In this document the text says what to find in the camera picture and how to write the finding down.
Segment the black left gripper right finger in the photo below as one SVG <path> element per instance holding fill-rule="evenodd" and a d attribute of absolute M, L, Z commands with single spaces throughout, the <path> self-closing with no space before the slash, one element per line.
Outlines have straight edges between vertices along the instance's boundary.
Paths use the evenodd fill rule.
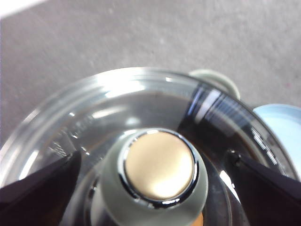
<path fill-rule="evenodd" d="M 301 183 L 234 150 L 224 157 L 240 203 L 252 226 L 299 226 Z"/>

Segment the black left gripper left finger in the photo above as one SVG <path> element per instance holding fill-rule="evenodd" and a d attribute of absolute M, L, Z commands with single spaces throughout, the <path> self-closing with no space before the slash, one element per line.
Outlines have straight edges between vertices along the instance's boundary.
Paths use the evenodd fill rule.
<path fill-rule="evenodd" d="M 76 187 L 81 153 L 75 151 L 0 189 L 2 226 L 57 226 Z"/>

